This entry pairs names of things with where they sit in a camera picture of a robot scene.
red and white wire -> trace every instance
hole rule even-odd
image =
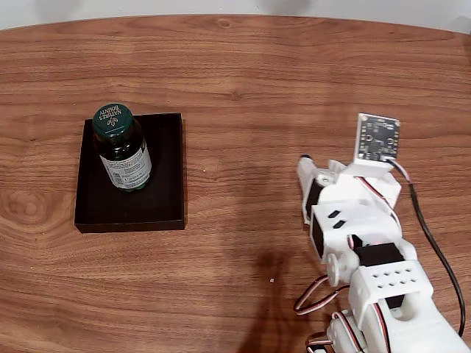
[[[383,331],[384,340],[386,342],[386,351],[388,353],[391,353],[391,342],[389,341],[388,327],[386,326],[386,322],[384,321],[383,313],[381,312],[381,309],[378,303],[374,303],[373,308],[375,309],[376,318],[379,321],[380,328]]]
[[[399,222],[399,219],[397,218],[396,212],[394,211],[392,206],[389,204],[386,197],[384,197],[384,195],[382,193],[380,193],[378,190],[376,190],[376,188],[373,185],[371,185],[368,182],[368,180],[366,180],[364,177],[356,176],[355,178],[360,180],[366,186],[366,188],[368,188],[372,193],[374,193],[377,197],[379,197],[381,200],[383,200],[383,202],[386,204],[386,206],[390,209],[391,215],[394,218],[394,220],[396,221],[397,225],[400,227],[400,222]]]
[[[363,352],[363,348],[361,348],[360,341],[355,335],[355,332],[353,331],[352,326],[350,325],[350,322],[348,322],[347,317],[345,317],[345,314],[343,314],[342,311],[336,311],[332,313],[332,319],[339,319],[343,327],[345,328],[345,331],[347,332],[348,338],[351,342],[351,344],[355,347],[357,352]]]
[[[308,300],[311,294],[323,282],[328,280],[328,278],[329,277],[326,274],[324,276],[317,278],[314,282],[312,282],[312,284],[308,287],[308,289],[306,289],[304,294],[301,295],[301,297],[298,300],[296,300],[296,303],[294,304],[294,311],[296,312],[296,315],[306,315],[306,314],[312,313],[313,311],[323,308],[325,305],[333,301],[340,294],[340,292],[342,292],[344,289],[349,288],[349,285],[342,285],[341,287],[337,288],[334,292],[325,296],[321,300],[303,307],[304,303],[306,302],[306,300]]]

wood grain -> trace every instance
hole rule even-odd
[[[303,352],[346,301],[292,311],[325,271],[302,226],[295,167],[301,153],[351,161],[358,112],[402,121],[400,162],[471,313],[470,58],[465,35],[321,18],[0,32],[0,351]],[[112,101],[182,112],[185,231],[74,228],[82,124]],[[457,327],[450,281],[405,194],[397,213]]]

white robotic arm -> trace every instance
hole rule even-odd
[[[394,212],[400,184],[386,161],[396,157],[398,129],[394,119],[360,114],[352,164],[321,169],[307,155],[298,163],[304,220],[329,283],[350,285],[350,309],[333,314],[327,337],[336,353],[470,353],[436,309]]]

